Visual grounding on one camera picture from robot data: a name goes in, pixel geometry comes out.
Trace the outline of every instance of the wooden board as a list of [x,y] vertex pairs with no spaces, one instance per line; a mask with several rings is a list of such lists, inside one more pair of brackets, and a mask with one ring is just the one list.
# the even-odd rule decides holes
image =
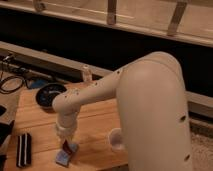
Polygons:
[[[68,88],[82,88],[83,84],[70,84]],[[120,127],[115,99],[102,101],[81,108],[78,129],[74,141],[79,151],[69,168],[55,164],[59,139],[54,124],[56,114],[42,110],[35,101],[37,90],[21,92],[15,126],[7,152],[6,171],[20,170],[16,167],[17,135],[29,132],[32,135],[32,165],[24,170],[104,170],[127,163],[125,151],[114,152],[107,140],[111,129]]]

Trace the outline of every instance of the cord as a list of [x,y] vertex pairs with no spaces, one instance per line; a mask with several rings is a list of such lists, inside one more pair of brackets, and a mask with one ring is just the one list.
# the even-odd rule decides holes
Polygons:
[[[26,85],[26,87],[28,88],[28,84],[27,84],[27,80],[25,79],[24,77],[24,74],[27,73],[26,69],[23,69],[22,67],[18,67],[18,68],[14,68],[11,70],[10,68],[10,62],[11,62],[11,56],[6,56],[2,61],[1,61],[1,68],[2,68],[2,71],[1,71],[1,76],[0,76],[0,93],[2,94],[10,94],[10,93],[13,93],[17,90],[19,90],[24,84]],[[3,79],[3,74],[4,74],[4,62],[6,63],[7,65],[7,70],[9,72],[12,72],[12,73],[15,73],[15,74],[18,74],[18,75],[15,75],[15,76],[9,76],[9,77],[6,77],[5,79]],[[11,80],[14,80],[14,79],[19,79],[21,80],[20,84],[15,87],[14,89],[10,89],[10,90],[7,90],[4,88],[4,85],[8,82],[8,81],[11,81]]]
[[[1,94],[10,94],[10,93],[13,93],[17,90],[19,90],[22,86],[26,86],[28,89],[30,89],[30,86],[28,85],[28,81],[31,81],[31,80],[36,80],[38,78],[42,78],[42,77],[31,77],[31,78],[26,78],[25,74],[27,74],[29,72],[28,69],[22,67],[22,66],[19,66],[17,68],[12,68],[10,67],[10,62],[13,60],[13,57],[11,55],[8,55],[6,57],[3,58],[3,60],[1,61],[1,68],[2,68],[2,72],[1,72],[1,76],[0,76],[0,93]],[[7,70],[8,72],[11,72],[11,73],[14,73],[16,75],[14,76],[9,76],[9,77],[6,77],[5,79],[3,79],[3,74],[4,74],[4,63],[6,64],[7,66]],[[20,84],[15,87],[14,89],[10,89],[10,90],[7,90],[4,88],[4,85],[8,82],[8,81],[11,81],[11,80],[15,80],[15,79],[19,79],[20,80]]]

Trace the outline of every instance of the wooden table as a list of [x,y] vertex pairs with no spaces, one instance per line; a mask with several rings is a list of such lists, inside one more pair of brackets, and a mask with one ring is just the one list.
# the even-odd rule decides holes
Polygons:
[[[68,88],[84,85],[69,84]],[[5,163],[6,171],[20,170],[16,167],[17,135],[29,132],[32,135],[32,165],[23,170],[104,170],[127,163],[124,151],[113,152],[107,136],[111,129],[120,127],[115,99],[82,106],[78,116],[78,129],[74,141],[79,151],[69,168],[55,164],[59,151],[59,139],[54,130],[56,114],[42,110],[35,101],[38,90],[23,90],[20,95],[15,126]]]

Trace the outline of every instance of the black cable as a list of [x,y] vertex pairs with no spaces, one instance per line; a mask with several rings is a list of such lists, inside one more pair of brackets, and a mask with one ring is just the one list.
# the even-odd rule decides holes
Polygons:
[[[15,87],[14,89],[11,89],[11,90],[7,90],[7,89],[4,89],[4,84],[7,83],[8,81],[11,81],[13,79],[20,79],[21,80],[21,83]],[[15,91],[17,91],[18,89],[20,89],[23,85],[25,84],[25,79],[22,77],[22,76],[9,76],[5,79],[3,79],[1,82],[0,82],[0,93],[2,94],[10,94],[10,93],[13,93]]]
[[[13,73],[16,73],[18,75],[15,75],[15,76],[9,76],[5,79],[3,79],[3,74],[4,74],[4,62],[6,62],[7,64],[7,69],[9,72],[13,72]],[[2,60],[2,63],[1,63],[1,68],[2,68],[2,72],[1,72],[1,76],[0,76],[0,93],[2,94],[10,94],[10,93],[13,93],[15,91],[17,91],[18,89],[20,89],[24,84],[26,84],[26,87],[29,88],[28,84],[27,84],[27,80],[25,79],[25,77],[23,76],[24,73],[26,73],[26,70],[21,70],[21,67],[19,68],[16,68],[16,70],[11,70],[10,68],[10,61],[4,61],[4,59]],[[11,90],[7,90],[4,88],[4,85],[8,82],[8,81],[11,81],[13,79],[20,79],[21,82],[20,84],[15,87],[14,89],[11,89]]]
[[1,82],[1,80],[2,80],[2,78],[3,78],[3,74],[4,74],[4,62],[3,62],[3,60],[1,61],[1,77],[0,77],[0,82]]

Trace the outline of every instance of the cable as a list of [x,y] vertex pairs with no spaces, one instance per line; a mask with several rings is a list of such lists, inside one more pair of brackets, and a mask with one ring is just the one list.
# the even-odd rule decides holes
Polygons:
[[[7,90],[7,89],[4,89],[4,84],[7,83],[8,81],[11,81],[13,79],[20,79],[21,80],[21,83],[15,87],[14,89],[11,89],[11,90]],[[9,76],[5,79],[3,79],[1,82],[0,82],[0,93],[2,94],[10,94],[10,93],[13,93],[15,91],[17,91],[18,89],[20,89],[23,85],[25,84],[25,79],[21,76]]]
[[[10,61],[11,59],[9,58],[9,56],[6,56],[1,62],[1,68],[2,68],[2,71],[1,71],[1,76],[0,76],[0,93],[2,94],[10,94],[10,93],[13,93],[15,91],[17,91],[18,89],[20,89],[24,84],[26,85],[26,87],[28,87],[28,84],[27,84],[27,81],[25,79],[25,77],[23,76],[24,73],[26,73],[26,69],[24,70],[22,67],[18,67],[18,68],[14,68],[13,70],[11,70],[10,68]],[[4,74],[4,62],[6,63],[7,65],[7,69],[9,72],[13,72],[15,74],[18,74],[18,75],[15,75],[15,76],[9,76],[9,77],[6,77],[5,79],[3,79],[3,74]],[[20,84],[15,87],[14,89],[10,89],[10,90],[7,90],[4,88],[4,85],[8,82],[8,81],[11,81],[11,80],[14,80],[14,79],[19,79],[21,80]]]
[[1,82],[1,80],[3,78],[3,74],[4,74],[4,62],[3,62],[3,60],[1,61],[1,68],[2,68],[2,71],[1,71],[0,82]]

